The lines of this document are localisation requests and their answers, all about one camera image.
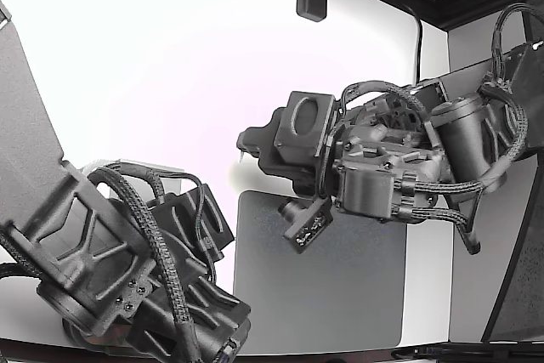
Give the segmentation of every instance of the gray panel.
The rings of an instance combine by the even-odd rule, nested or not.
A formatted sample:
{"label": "gray panel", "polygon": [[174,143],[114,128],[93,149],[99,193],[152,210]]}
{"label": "gray panel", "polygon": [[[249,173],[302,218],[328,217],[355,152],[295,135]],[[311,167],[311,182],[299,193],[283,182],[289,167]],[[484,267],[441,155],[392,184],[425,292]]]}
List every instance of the gray panel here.
{"label": "gray panel", "polygon": [[0,97],[0,224],[13,222],[22,229],[67,173],[60,165],[64,153],[11,22],[0,28]]}
{"label": "gray panel", "polygon": [[544,186],[540,169],[527,209],[523,242],[489,340],[526,341],[544,336]]}
{"label": "gray panel", "polygon": [[450,340],[479,342],[491,316],[518,238],[531,186],[536,157],[516,162],[507,182],[484,196],[475,228],[482,251],[468,255],[458,235],[454,241]]}
{"label": "gray panel", "polygon": [[[491,56],[491,37],[497,14],[448,33],[450,68],[459,70]],[[502,32],[503,50],[525,42],[521,14],[511,16]],[[508,180],[480,203],[475,228],[482,243],[469,256],[458,235],[454,241],[450,340],[479,342],[499,294],[521,228],[536,172],[536,158],[514,163]]]}
{"label": "gray panel", "polygon": [[284,196],[241,194],[235,295],[252,306],[242,354],[318,354],[399,344],[405,224],[334,213],[298,255],[282,237]]}

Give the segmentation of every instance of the black plastic housing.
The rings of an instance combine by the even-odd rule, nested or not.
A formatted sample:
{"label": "black plastic housing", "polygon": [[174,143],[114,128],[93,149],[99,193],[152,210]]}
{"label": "black plastic housing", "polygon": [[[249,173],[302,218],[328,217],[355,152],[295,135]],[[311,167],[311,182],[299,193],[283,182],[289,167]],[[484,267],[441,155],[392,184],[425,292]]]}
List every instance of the black plastic housing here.
{"label": "black plastic housing", "polygon": [[[17,31],[1,11],[0,245],[42,280],[37,293],[79,332],[100,337],[112,324],[127,322],[136,349],[180,362],[175,358],[184,355],[184,345],[177,344],[165,290],[153,276],[156,262],[147,240],[120,201],[105,199],[63,160]],[[218,212],[207,186],[206,192]],[[162,220],[163,235],[188,292],[204,361],[225,361],[247,337],[249,306],[206,281],[206,265],[189,249],[192,239],[184,239],[194,228],[196,192],[168,199],[155,212],[182,214]],[[218,216],[223,232],[213,241],[220,251],[233,236]],[[169,232],[173,220],[183,227]],[[204,223],[213,235],[219,227],[211,220],[208,209]]]}
{"label": "black plastic housing", "polygon": [[[42,275],[38,294],[82,332],[130,317],[151,289],[150,248],[69,162],[55,135],[13,23],[0,25],[0,235]],[[132,307],[116,299],[123,297]]]}
{"label": "black plastic housing", "polygon": [[[212,238],[210,252],[213,262],[217,262],[223,258],[221,250],[235,238],[209,186],[202,184],[202,188],[206,197],[201,218],[202,230],[204,235],[209,234]],[[190,190],[181,196],[168,193],[165,202],[153,207],[151,212],[162,230],[176,235],[193,254],[205,263],[206,257],[196,245],[195,218],[198,198],[198,189]]]}

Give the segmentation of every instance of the black cable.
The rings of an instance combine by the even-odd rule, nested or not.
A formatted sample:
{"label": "black cable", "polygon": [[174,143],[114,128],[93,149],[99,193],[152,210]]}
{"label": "black cable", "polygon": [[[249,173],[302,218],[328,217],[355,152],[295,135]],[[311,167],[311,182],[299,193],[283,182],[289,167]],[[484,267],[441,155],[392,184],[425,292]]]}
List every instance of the black cable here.
{"label": "black cable", "polygon": [[[10,276],[28,276],[33,277],[33,275],[26,271],[26,269],[17,263],[6,263],[0,264],[0,280],[2,278],[9,278]],[[8,360],[2,354],[0,350],[0,363],[8,363]]]}
{"label": "black cable", "polygon": [[416,40],[416,84],[421,81],[422,75],[422,45],[423,45],[423,23],[417,13],[407,4],[403,5],[408,12],[414,17],[417,23],[417,40]]}
{"label": "black cable", "polygon": [[198,206],[196,209],[196,216],[195,216],[195,235],[196,235],[196,240],[198,241],[198,247],[201,250],[201,252],[204,254],[204,257],[206,258],[206,261],[207,261],[206,264],[208,268],[208,280],[215,284],[217,282],[217,271],[215,269],[215,264],[213,263],[212,256],[210,254],[210,250],[212,249],[213,239],[209,235],[209,232],[206,238],[202,236],[202,214],[204,213],[205,202],[207,202],[208,206],[212,210],[213,217],[216,219],[216,222],[218,223],[219,233],[223,233],[224,227],[220,217],[218,216],[217,209],[211,203],[211,201],[206,197],[206,194],[204,192],[204,187],[202,186],[202,182],[194,174],[191,174],[191,173],[174,172],[174,171],[159,169],[157,167],[152,167],[148,165],[136,165],[133,163],[117,161],[109,165],[106,165],[106,167],[113,168],[114,170],[121,169],[122,171],[125,171],[125,172],[130,171],[131,174],[127,174],[127,175],[138,174],[139,176],[141,176],[142,174],[147,174],[147,171],[151,171],[151,176],[154,178],[159,179],[163,177],[166,179],[187,179],[196,185],[196,188],[198,189]]}
{"label": "black cable", "polygon": [[[215,264],[213,263],[212,256],[210,255],[210,250],[212,249],[212,237],[207,236],[204,238],[202,236],[202,214],[204,213],[204,203],[206,200],[206,194],[204,193],[204,186],[202,185],[202,182],[199,178],[197,178],[194,174],[186,173],[186,172],[174,172],[169,170],[161,170],[157,168],[153,168],[153,170],[158,174],[160,177],[163,178],[169,178],[169,179],[186,179],[190,180],[196,185],[196,188],[198,189],[198,205],[196,208],[196,216],[195,216],[195,234],[196,234],[196,240],[198,241],[198,246],[201,250],[201,252],[206,257],[207,261],[207,267],[209,271],[209,281],[212,283],[217,282],[217,272],[215,270]],[[213,212],[214,216],[217,218],[218,213]]]}
{"label": "black cable", "polygon": [[425,108],[425,105],[423,105],[423,103],[417,98],[417,96],[411,94],[411,90],[412,88],[401,88],[398,85],[385,81],[364,81],[348,85],[343,90],[342,96],[340,97],[342,117],[346,116],[346,112],[348,110],[347,105],[350,102],[359,98],[361,95],[377,92],[397,95],[416,112],[420,121],[424,123],[428,117],[427,109]]}
{"label": "black cable", "polygon": [[502,55],[502,29],[508,17],[515,12],[526,12],[535,17],[541,24],[544,25],[544,13],[526,3],[514,3],[502,10],[495,24],[493,31],[493,39],[491,41],[491,72],[493,79],[497,82],[504,80],[505,65]]}
{"label": "black cable", "polygon": [[196,340],[195,324],[189,313],[176,264],[150,209],[145,205],[134,187],[119,172],[113,169],[99,167],[88,175],[88,179],[94,185],[107,184],[127,204],[136,223],[150,243],[153,256],[161,271],[161,280],[173,312],[177,339],[183,345],[184,360],[189,363],[201,362],[201,351]]}
{"label": "black cable", "polygon": [[144,180],[153,190],[153,195],[155,196],[157,202],[159,204],[164,203],[164,185],[162,184],[159,175],[156,174],[156,172],[151,167],[139,165],[137,163],[127,163],[121,161],[113,162],[105,166],[119,172],[124,176],[130,176],[133,178]]}

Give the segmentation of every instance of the black mechanical part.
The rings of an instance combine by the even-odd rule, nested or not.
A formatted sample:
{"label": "black mechanical part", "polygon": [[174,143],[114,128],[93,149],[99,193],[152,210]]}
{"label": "black mechanical part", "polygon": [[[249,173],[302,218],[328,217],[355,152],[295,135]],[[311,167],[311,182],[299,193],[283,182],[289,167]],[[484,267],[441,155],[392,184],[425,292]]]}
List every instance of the black mechanical part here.
{"label": "black mechanical part", "polygon": [[306,208],[296,201],[288,201],[278,211],[289,222],[291,227],[283,235],[295,248],[302,253],[332,222],[332,200],[316,199]]}
{"label": "black mechanical part", "polygon": [[[506,124],[504,108],[495,101],[485,104],[478,94],[471,94],[433,109],[432,122],[457,183],[479,179],[512,145],[515,129]],[[495,191],[506,179],[504,173],[485,191]]]}
{"label": "black mechanical part", "polygon": [[[250,307],[209,282],[206,265],[178,236],[166,231],[164,236],[175,254],[202,359],[232,361],[247,339],[251,327],[247,319]],[[125,340],[140,353],[152,355],[159,361],[180,361],[183,345],[176,342],[172,312],[162,286],[141,304]]]}
{"label": "black mechanical part", "polygon": [[[42,280],[37,293],[64,320],[85,335],[100,337],[118,322],[137,323],[135,315],[142,302],[149,296],[162,294],[161,313],[145,319],[153,320],[159,316],[163,319],[168,315],[172,330],[162,336],[170,337],[167,341],[174,345],[176,356],[183,356],[184,362],[192,361],[194,350],[191,356],[187,355],[189,347],[182,342],[187,337],[180,337],[180,326],[173,323],[167,288],[162,285],[164,277],[156,276],[156,261],[143,234],[149,225],[142,224],[145,220],[132,207],[128,212],[126,208],[122,210],[122,202],[105,199],[88,178],[63,160],[64,152],[37,91],[17,31],[8,16],[2,9],[0,208],[3,211],[0,215],[0,245],[27,274]],[[136,199],[141,201],[137,194],[133,194],[131,206],[141,204],[149,213],[146,205]],[[149,221],[155,220],[151,213],[147,216],[150,216]],[[227,236],[231,233],[226,223],[222,228],[224,233],[219,236],[228,241]],[[206,265],[197,257],[190,257],[189,249],[184,252],[183,242],[175,235],[167,231],[163,234],[167,237],[165,247],[173,248],[177,253],[173,258],[176,262],[174,268],[183,263],[198,265],[198,268],[193,268],[193,273],[188,269],[182,269],[182,273],[187,274],[187,279],[206,281]],[[216,356],[223,358],[223,352],[228,355],[237,353],[245,338],[237,335],[244,331],[239,330],[236,322],[239,321],[244,328],[249,327],[249,307],[222,293],[212,283],[198,285],[203,289],[191,294],[197,298],[194,304],[201,309],[204,308],[201,303],[213,305],[210,306],[212,312],[208,314],[217,312],[223,318],[214,320],[214,325],[217,325],[212,330],[203,331],[204,337],[198,339],[202,344],[197,346],[206,359],[209,358],[204,361],[211,363]],[[234,307],[229,309],[221,302],[226,302],[227,306],[242,306],[237,309],[237,315],[231,317]],[[140,331],[146,331],[145,326],[151,324],[145,319],[138,323]],[[238,342],[236,348],[232,347],[230,339]],[[153,353],[155,357],[168,358],[164,361],[180,361],[161,352]]]}
{"label": "black mechanical part", "polygon": [[[202,187],[206,197],[206,204],[201,225],[204,235],[211,238],[211,240],[207,241],[208,252],[215,263],[223,259],[224,255],[221,251],[235,238],[227,225],[224,215],[219,210],[209,186],[203,184]],[[165,202],[151,208],[151,212],[162,230],[177,236],[197,258],[205,263],[206,257],[196,243],[194,229],[197,205],[198,189],[193,189],[181,196],[173,193],[167,194]]]}
{"label": "black mechanical part", "polygon": [[337,109],[333,100],[331,95],[295,92],[287,107],[274,111],[268,125],[242,132],[238,149],[257,157],[264,173],[292,180],[297,195],[313,196],[316,169]]}
{"label": "black mechanical part", "polygon": [[[210,197],[211,192],[207,186],[206,189],[207,197]],[[173,197],[175,195],[167,195],[166,202],[159,207],[163,207],[165,214],[173,206],[186,205],[184,210],[188,213],[192,208],[188,219],[181,218],[183,221],[187,220],[192,227],[194,224],[191,219],[195,217],[196,210],[188,198],[194,200],[195,194],[195,190],[185,193],[185,200],[176,200]],[[203,220],[206,222],[207,215],[204,214]],[[180,230],[171,218],[165,220],[166,223],[159,222],[159,226],[173,255],[189,311],[195,321],[202,359],[206,362],[213,361],[225,353],[225,361],[232,360],[247,338],[251,326],[247,319],[250,307],[207,280],[206,261],[199,259],[191,251],[191,248],[196,248],[194,231],[189,234],[187,225]],[[226,223],[223,223],[222,230],[223,233],[213,235],[214,245],[221,249],[232,241],[229,238],[232,237],[232,231]],[[65,325],[68,336],[86,349],[100,350],[110,355],[152,356],[159,361],[172,363],[184,361],[180,360],[182,345],[175,340],[172,312],[158,274],[156,269],[152,272],[153,289],[132,319],[117,320],[110,327],[110,332],[102,337],[90,337],[75,331],[70,325]],[[129,351],[131,349],[127,348],[130,347],[138,353]]]}
{"label": "black mechanical part", "polygon": [[274,139],[284,162],[314,167],[335,114],[334,96],[292,92]]}
{"label": "black mechanical part", "polygon": [[[493,81],[487,60],[414,87],[379,81],[348,86],[337,101],[337,120],[324,129],[314,169],[304,166],[308,156],[302,151],[281,155],[271,145],[280,123],[294,123],[290,115],[282,117],[283,109],[267,127],[242,133],[238,146],[258,157],[265,173],[293,180],[294,188],[303,180],[303,188],[295,189],[299,196],[334,196],[340,211],[382,221],[451,221],[468,251],[476,253],[479,198],[504,183],[514,160],[544,145],[543,49],[524,44],[506,54],[500,82]],[[347,109],[372,91],[384,95]],[[434,208],[437,195],[446,196],[450,208]],[[467,200],[474,202],[469,215],[458,208]]]}

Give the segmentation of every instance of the braided cable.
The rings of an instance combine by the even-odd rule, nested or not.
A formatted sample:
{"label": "braided cable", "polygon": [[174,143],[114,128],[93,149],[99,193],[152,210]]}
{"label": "braided cable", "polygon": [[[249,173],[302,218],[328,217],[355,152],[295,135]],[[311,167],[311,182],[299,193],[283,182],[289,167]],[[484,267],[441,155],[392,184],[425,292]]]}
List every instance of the braided cable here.
{"label": "braided cable", "polygon": [[99,167],[90,173],[88,178],[95,185],[99,183],[107,184],[127,204],[136,223],[150,243],[151,251],[161,271],[161,280],[164,283],[168,302],[172,308],[177,336],[184,345],[187,360],[189,362],[201,361],[194,322],[189,313],[176,265],[150,209],[145,205],[132,185],[119,172],[108,167]]}
{"label": "braided cable", "polygon": [[29,276],[40,278],[43,276],[42,271],[25,255],[23,255],[13,244],[6,238],[5,235],[0,233],[0,246],[8,252],[8,254],[21,265],[25,272]]}
{"label": "braided cable", "polygon": [[408,104],[419,116],[423,123],[428,116],[427,109],[415,95],[411,94],[412,88],[401,88],[398,85],[394,85],[391,82],[385,81],[365,81],[357,82],[355,84],[348,85],[342,92],[340,99],[340,105],[342,108],[342,115],[346,115],[347,104],[353,100],[359,98],[361,95],[371,92],[395,94]]}
{"label": "braided cable", "polygon": [[544,14],[529,4],[513,3],[502,10],[495,23],[495,30],[493,31],[493,38],[491,40],[492,74],[495,81],[504,79],[506,74],[504,57],[502,55],[502,29],[504,28],[504,24],[506,23],[508,17],[516,12],[529,13],[544,25]]}
{"label": "braided cable", "polygon": [[121,161],[109,163],[105,167],[113,169],[124,176],[144,180],[153,190],[153,195],[157,199],[157,202],[159,204],[164,203],[166,195],[164,184],[162,184],[161,178],[152,168],[137,163]]}

